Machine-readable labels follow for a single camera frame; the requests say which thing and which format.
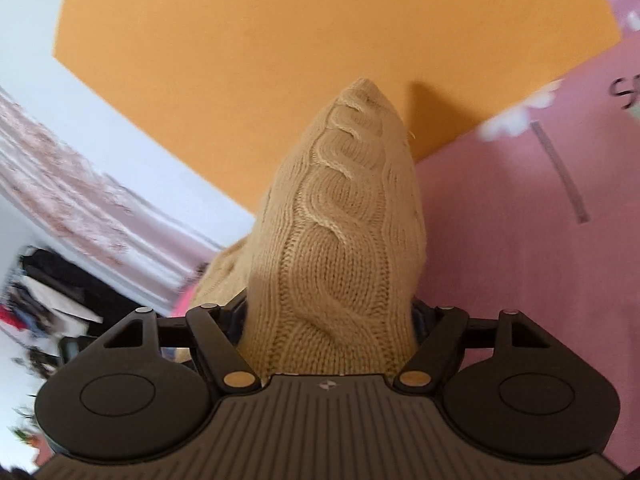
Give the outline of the mustard cable-knit sweater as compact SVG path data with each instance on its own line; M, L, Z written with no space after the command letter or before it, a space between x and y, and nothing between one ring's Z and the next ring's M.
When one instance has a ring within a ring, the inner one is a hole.
M360 79L314 118L250 232L209 263L191 302L245 296L238 348L262 379L393 376L416 351L425 247L408 131Z

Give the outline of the clothes rack with garments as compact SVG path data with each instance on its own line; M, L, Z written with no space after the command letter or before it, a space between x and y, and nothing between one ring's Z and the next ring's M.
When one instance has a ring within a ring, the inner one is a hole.
M23 246L1 273L1 333L57 354L64 337L102 335L139 305L57 252Z

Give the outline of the potted green plant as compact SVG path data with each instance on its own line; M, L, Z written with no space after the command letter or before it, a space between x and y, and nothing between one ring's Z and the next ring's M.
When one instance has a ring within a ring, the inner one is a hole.
M35 414L36 397L41 387L58 369L58 358L30 346L25 348L21 356L14 356L11 361L27 373L30 381L27 400L13 409L18 422L10 427L10 431L22 443L38 448L41 430Z

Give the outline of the pink printed bed sheet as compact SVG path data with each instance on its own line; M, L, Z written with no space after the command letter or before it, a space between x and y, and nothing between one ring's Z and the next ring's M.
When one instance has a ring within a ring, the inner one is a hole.
M514 129L420 162L420 298L476 318L523 312L620 395L608 457L639 463L639 0L608 0L622 41Z

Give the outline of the silver lace-trimmed curtain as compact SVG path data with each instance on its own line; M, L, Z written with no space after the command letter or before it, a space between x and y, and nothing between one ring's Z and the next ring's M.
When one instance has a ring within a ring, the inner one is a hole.
M69 257L154 306L172 304L221 248L96 170L7 93L1 193Z

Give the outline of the orange headboard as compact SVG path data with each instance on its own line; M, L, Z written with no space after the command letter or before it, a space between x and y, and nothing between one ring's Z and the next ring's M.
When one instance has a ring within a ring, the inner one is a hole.
M620 41L606 0L64 0L55 57L241 205L374 81L423 158Z

